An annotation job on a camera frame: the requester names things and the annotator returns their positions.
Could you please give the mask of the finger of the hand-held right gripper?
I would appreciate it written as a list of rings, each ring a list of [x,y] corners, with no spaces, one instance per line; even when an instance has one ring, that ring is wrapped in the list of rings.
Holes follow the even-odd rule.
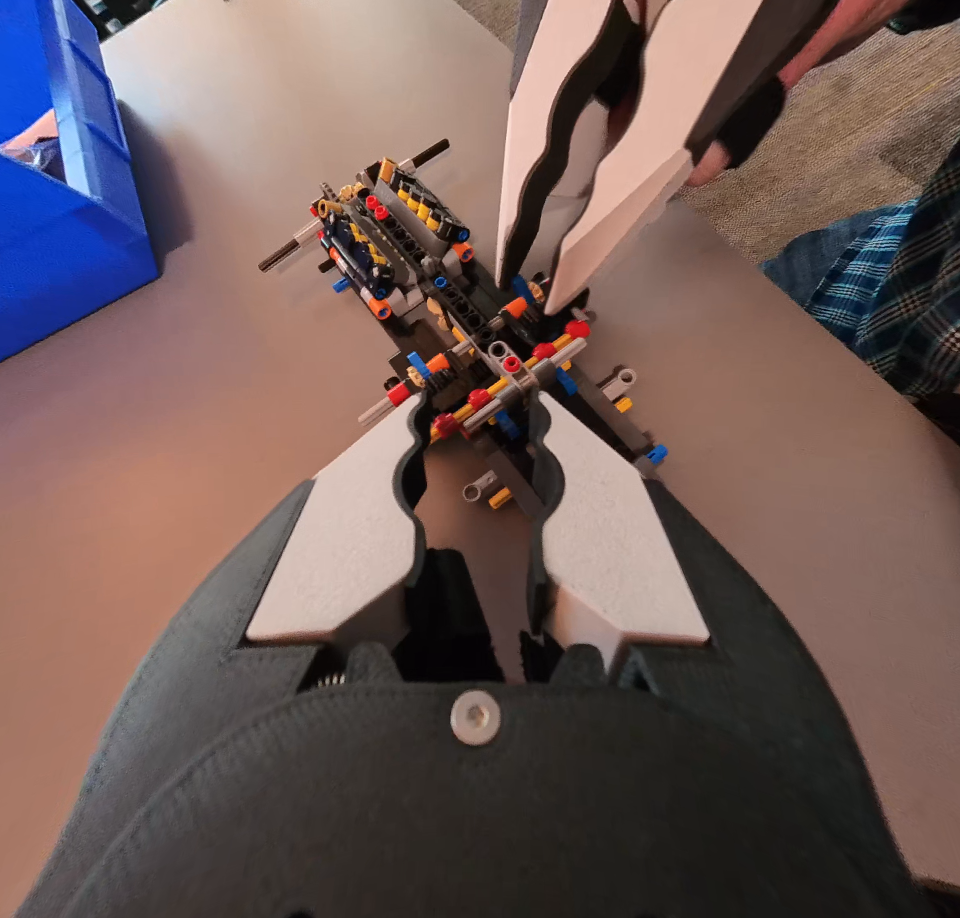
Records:
[[[686,143],[764,0],[670,0],[643,57],[639,104],[598,164],[582,216],[566,234],[546,312],[556,314],[636,224],[648,224],[693,168]]]
[[[520,0],[495,278],[556,268],[607,149],[613,103],[636,87],[639,13],[623,0]]]

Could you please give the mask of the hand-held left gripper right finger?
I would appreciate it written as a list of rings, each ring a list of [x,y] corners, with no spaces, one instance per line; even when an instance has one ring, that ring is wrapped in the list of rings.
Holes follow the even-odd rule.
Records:
[[[603,664],[635,644],[707,646],[710,630],[644,479],[557,399],[529,404],[534,518],[527,613],[534,636],[593,646]]]

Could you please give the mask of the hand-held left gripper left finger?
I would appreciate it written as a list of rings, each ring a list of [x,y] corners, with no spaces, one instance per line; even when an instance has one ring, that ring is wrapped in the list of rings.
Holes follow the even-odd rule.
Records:
[[[258,645],[396,646],[406,590],[425,566],[414,513],[426,488],[431,408],[408,399],[313,478],[246,639]]]

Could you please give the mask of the black lego technic chassis model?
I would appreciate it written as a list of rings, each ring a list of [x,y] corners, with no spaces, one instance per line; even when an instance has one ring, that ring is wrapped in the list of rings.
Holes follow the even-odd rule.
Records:
[[[515,500],[531,517],[543,507],[529,437],[536,389],[643,476],[656,476],[667,447],[627,416],[636,372],[619,365],[594,383],[575,362],[595,320],[589,293],[550,315],[551,279],[516,276],[507,289],[497,285],[475,257],[465,222],[419,174],[449,147],[442,139],[403,161],[382,157],[339,190],[323,182],[309,223],[258,270],[268,273],[312,243],[322,247],[318,270],[336,276],[333,291],[362,301],[396,349],[385,396],[359,423],[371,427],[425,395],[430,442],[460,435],[487,463],[463,487],[466,502],[497,510]]]

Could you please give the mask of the person's right hand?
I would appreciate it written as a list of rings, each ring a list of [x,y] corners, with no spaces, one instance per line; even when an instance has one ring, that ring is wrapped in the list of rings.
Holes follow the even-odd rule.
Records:
[[[726,120],[686,186],[711,183],[745,162],[781,117],[788,93],[809,71],[845,55],[912,0],[839,0],[822,27]]]

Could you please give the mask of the blue jeans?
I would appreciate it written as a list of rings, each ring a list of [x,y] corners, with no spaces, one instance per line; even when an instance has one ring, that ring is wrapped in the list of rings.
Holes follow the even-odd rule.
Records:
[[[892,264],[917,203],[912,199],[872,208],[802,234],[761,270],[804,310],[848,280],[865,279],[873,287]]]

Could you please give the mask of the blue plaid shirt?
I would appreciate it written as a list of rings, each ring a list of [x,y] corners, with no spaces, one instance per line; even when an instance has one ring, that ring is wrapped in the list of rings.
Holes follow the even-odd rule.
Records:
[[[958,143],[918,197],[878,209],[804,310],[900,395],[958,398]]]

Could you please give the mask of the blue storage bin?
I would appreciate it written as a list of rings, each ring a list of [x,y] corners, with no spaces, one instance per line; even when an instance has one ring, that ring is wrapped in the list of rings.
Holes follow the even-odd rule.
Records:
[[[1,356],[159,274],[114,87],[72,0],[1,0],[1,138],[49,111],[60,177],[1,156]]]

